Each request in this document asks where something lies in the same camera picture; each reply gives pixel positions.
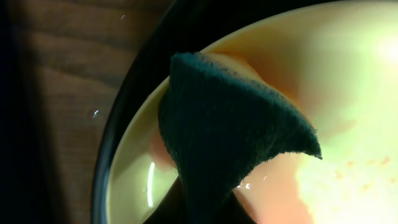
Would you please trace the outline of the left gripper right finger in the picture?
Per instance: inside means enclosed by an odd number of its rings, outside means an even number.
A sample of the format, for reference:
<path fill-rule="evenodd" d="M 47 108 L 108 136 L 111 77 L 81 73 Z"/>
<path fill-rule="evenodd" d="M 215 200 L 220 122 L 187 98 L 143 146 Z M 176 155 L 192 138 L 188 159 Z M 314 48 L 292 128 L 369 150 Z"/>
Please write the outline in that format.
<path fill-rule="evenodd" d="M 222 207 L 222 224 L 255 224 L 234 192 Z"/>

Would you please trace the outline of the yellow plate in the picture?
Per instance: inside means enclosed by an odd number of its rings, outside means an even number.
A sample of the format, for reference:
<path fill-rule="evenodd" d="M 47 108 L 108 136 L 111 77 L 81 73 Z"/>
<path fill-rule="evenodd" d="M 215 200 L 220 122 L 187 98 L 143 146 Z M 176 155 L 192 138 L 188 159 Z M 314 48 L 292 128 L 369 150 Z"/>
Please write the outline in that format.
<path fill-rule="evenodd" d="M 285 11 L 197 51 L 285 95 L 317 133 L 320 159 L 279 154 L 233 189 L 256 223 L 397 224 L 396 1 Z M 106 223 L 144 223 L 179 177 L 159 134 L 168 86 L 169 73 L 116 148 Z"/>

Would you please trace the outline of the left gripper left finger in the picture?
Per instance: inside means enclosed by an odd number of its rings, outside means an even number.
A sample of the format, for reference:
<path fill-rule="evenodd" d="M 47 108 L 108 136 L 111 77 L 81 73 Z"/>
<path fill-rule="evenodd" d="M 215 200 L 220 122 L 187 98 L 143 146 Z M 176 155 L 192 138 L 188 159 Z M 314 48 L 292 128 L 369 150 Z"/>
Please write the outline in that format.
<path fill-rule="evenodd" d="M 180 178 L 171 188 L 144 224 L 186 224 L 187 215 Z"/>

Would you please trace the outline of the green yellow sponge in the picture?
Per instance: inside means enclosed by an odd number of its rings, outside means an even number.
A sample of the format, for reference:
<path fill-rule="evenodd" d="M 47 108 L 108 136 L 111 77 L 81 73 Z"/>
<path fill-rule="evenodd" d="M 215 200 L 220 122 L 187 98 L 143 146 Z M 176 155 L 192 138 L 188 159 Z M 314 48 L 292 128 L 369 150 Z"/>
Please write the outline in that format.
<path fill-rule="evenodd" d="M 199 52 L 172 56 L 158 122 L 189 223 L 220 221 L 233 189 L 260 163 L 322 155 L 315 129 L 286 96 Z"/>

